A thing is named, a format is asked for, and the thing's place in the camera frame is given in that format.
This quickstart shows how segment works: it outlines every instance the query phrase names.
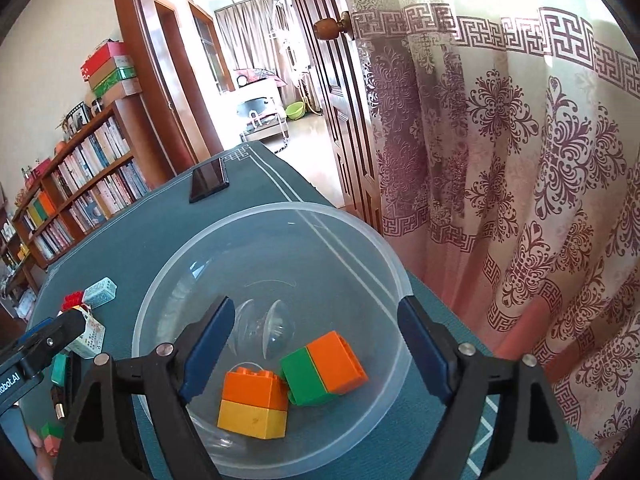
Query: table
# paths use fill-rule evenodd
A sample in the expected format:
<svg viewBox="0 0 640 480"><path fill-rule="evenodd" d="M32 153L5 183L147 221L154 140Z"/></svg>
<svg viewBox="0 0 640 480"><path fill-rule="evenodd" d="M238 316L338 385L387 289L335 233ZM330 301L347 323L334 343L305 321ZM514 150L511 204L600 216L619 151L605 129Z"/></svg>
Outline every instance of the table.
<svg viewBox="0 0 640 480"><path fill-rule="evenodd" d="M66 294L108 276L118 286L116 299L100 307L96 318L105 325L103 350L116 359L130 357L136 316L149 285L164 263L193 235L237 211L272 202L303 200L329 205L292 167L259 142L241 144L222 153L230 187L193 205L188 203L190 173L174 178L145 196L49 267L31 325L55 316ZM460 342L488 349L417 278L410 276L414 294L430 316L448 327ZM21 400L25 420L40 428L55 420L49 399L49 371L42 384ZM476 444L462 478L478 477L495 422L497 399L487 399ZM158 480L170 479L155 433L134 400L146 454ZM412 365L398 399L379 425L355 448L298 480L408 479L436 430L444 409L431 397ZM578 478L587 480L598 463L597 450L570 429Z"/></svg>

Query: tiled floor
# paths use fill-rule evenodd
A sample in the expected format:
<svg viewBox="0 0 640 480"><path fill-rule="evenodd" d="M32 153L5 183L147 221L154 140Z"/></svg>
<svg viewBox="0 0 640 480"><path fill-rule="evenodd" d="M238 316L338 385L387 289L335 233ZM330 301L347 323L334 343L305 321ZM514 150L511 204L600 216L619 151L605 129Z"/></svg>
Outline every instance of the tiled floor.
<svg viewBox="0 0 640 480"><path fill-rule="evenodd" d="M264 139L275 152L282 146L280 136ZM289 145L278 156L305 177L336 207L344 206L338 168L335 165L331 139L324 117L307 114L297 121L289 121Z"/></svg>

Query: door knob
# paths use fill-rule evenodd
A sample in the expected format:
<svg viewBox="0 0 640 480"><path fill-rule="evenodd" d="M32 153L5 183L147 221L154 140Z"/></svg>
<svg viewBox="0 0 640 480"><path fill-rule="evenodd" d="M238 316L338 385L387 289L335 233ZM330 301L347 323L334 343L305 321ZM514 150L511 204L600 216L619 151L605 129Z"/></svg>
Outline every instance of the door knob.
<svg viewBox="0 0 640 480"><path fill-rule="evenodd" d="M351 16L348 10L340 15L340 20L337 22L333 18L324 18L314 23L314 34L318 40L337 40L341 33L346 34L350 40L353 39Z"/></svg>

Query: orange book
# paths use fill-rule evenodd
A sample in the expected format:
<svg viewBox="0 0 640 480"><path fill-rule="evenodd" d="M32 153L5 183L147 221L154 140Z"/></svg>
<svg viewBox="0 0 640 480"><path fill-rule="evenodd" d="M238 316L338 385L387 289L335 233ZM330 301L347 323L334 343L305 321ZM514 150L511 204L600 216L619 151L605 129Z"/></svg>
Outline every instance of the orange book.
<svg viewBox="0 0 640 480"><path fill-rule="evenodd" d="M51 202L49 195L45 191L38 195L38 200L40 200L40 204L42 204L42 208L47 215L52 216L56 212L56 208L53 207L53 202Z"/></svg>

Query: transparent plastic bowl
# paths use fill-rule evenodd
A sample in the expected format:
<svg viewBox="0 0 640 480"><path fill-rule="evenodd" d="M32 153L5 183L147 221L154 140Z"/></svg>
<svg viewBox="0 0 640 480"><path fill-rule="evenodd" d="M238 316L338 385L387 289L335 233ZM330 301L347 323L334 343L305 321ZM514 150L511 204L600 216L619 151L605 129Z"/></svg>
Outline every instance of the transparent plastic bowl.
<svg viewBox="0 0 640 480"><path fill-rule="evenodd" d="M188 410L222 474L284 478L343 455L396 400L411 361L396 310L411 293L393 249L356 217L304 202L254 207L207 227L164 265L140 308L132 355L175 341L217 295L230 297L236 325ZM369 376L364 386L324 406L290 405L281 439L216 427L227 371L242 365L277 372L281 357L331 330L362 363Z"/></svg>

